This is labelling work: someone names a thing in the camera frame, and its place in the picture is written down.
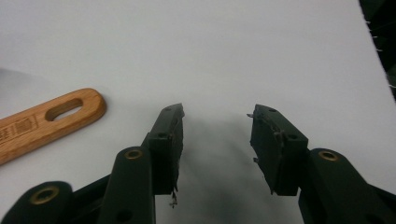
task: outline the oval hole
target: oval hole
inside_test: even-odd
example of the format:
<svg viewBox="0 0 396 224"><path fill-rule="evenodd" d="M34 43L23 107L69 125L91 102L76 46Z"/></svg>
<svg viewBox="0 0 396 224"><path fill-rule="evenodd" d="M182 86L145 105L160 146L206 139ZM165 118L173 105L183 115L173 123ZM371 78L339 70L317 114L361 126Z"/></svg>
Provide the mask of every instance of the oval hole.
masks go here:
<svg viewBox="0 0 396 224"><path fill-rule="evenodd" d="M82 108L82 101L74 99L61 105L56 105L46 113L47 121L63 119L67 116L77 113Z"/></svg>

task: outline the wooden paddle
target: wooden paddle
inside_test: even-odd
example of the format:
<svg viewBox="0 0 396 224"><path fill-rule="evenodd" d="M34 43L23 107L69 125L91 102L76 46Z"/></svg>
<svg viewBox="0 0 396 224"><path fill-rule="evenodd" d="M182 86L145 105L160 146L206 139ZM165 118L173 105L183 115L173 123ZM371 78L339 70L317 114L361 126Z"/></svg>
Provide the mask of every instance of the wooden paddle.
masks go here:
<svg viewBox="0 0 396 224"><path fill-rule="evenodd" d="M78 107L74 114L57 118ZM105 112L100 93L82 89L0 119L0 164L91 124Z"/></svg>

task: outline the black mechanical linkage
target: black mechanical linkage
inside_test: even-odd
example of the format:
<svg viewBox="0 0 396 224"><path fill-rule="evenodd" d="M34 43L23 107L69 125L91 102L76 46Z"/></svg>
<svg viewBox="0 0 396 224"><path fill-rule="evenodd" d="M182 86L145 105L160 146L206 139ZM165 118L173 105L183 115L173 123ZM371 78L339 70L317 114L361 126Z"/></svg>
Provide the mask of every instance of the black mechanical linkage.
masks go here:
<svg viewBox="0 0 396 224"><path fill-rule="evenodd" d="M2 223L155 223L154 195L176 197L183 117L181 104L166 107L140 147L117 155L110 175L75 192L60 181L31 188Z"/></svg>
<svg viewBox="0 0 396 224"><path fill-rule="evenodd" d="M271 191L296 195L306 224L394 224L396 197L367 184L340 153L308 139L271 107L256 105L250 143Z"/></svg>

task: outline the white table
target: white table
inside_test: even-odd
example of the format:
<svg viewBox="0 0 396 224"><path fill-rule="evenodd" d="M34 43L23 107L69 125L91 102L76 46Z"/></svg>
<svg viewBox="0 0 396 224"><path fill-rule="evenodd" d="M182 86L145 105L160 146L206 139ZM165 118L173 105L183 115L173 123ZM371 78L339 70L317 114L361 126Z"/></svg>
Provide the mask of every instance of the white table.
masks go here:
<svg viewBox="0 0 396 224"><path fill-rule="evenodd" d="M157 197L157 223L303 223L252 161L255 104L396 193L396 108L358 1L2 1L0 27L0 119L85 87L108 105L0 167L0 217L42 182L76 190L109 174L176 103L179 205Z"/></svg>

